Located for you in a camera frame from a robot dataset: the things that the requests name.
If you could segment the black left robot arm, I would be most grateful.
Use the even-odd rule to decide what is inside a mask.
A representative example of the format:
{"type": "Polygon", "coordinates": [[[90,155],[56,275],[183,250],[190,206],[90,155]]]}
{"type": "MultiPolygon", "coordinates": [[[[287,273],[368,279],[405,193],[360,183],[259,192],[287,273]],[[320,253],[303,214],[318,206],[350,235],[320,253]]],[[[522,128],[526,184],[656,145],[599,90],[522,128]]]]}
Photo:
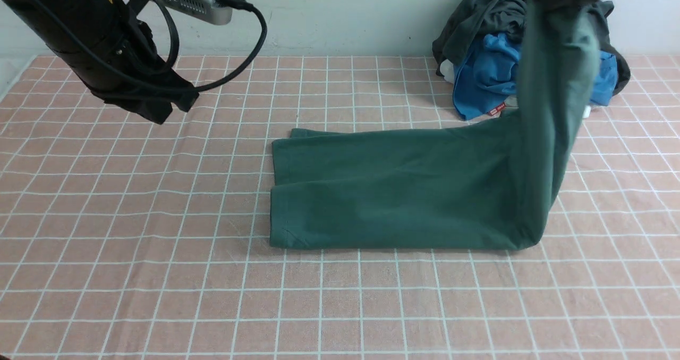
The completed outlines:
{"type": "Polygon", "coordinates": [[[138,19],[143,0],[2,0],[90,93],[108,105],[163,124],[197,101],[191,82],[173,70],[179,33],[161,7],[171,48],[163,59],[150,26],[138,19]]]}

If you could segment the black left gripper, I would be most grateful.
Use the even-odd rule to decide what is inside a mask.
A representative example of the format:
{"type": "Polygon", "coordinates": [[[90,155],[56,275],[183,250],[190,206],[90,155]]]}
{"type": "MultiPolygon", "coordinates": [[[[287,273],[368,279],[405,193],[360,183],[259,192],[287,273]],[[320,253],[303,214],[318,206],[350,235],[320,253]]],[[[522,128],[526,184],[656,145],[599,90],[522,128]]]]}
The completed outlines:
{"type": "Polygon", "coordinates": [[[162,58],[146,22],[133,18],[122,21],[121,42],[102,58],[120,73],[97,64],[88,79],[93,96],[158,125],[174,108],[185,113],[191,110],[199,94],[192,82],[173,69],[179,57],[179,33],[173,22],[168,30],[170,51],[168,58],[162,58]]]}

